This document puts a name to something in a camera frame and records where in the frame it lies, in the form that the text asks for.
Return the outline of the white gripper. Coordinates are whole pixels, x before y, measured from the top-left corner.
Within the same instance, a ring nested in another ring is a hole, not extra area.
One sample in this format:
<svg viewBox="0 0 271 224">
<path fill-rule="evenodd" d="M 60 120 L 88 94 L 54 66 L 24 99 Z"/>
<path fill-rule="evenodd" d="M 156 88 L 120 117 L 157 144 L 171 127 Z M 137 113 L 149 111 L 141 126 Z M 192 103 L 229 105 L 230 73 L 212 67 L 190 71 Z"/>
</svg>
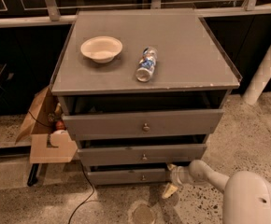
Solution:
<svg viewBox="0 0 271 224">
<path fill-rule="evenodd" d="M 163 199 L 171 197 L 178 190 L 178 186 L 190 184 L 193 181 L 187 166 L 176 166 L 174 163 L 168 163 L 167 169 L 170 171 L 171 183 L 166 184 L 162 194 Z"/>
</svg>

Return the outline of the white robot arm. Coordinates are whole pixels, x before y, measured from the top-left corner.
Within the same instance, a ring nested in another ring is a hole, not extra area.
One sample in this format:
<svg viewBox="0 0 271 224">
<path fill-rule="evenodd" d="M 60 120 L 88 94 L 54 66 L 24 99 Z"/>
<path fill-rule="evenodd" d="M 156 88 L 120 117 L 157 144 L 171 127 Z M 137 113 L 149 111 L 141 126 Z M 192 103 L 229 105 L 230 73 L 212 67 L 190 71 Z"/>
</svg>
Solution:
<svg viewBox="0 0 271 224">
<path fill-rule="evenodd" d="M 223 194 L 222 224 L 271 224 L 271 183 L 249 171 L 232 176 L 214 171 L 204 161 L 188 166 L 167 165 L 169 182 L 162 197 L 172 196 L 185 184 L 211 184 Z"/>
</svg>

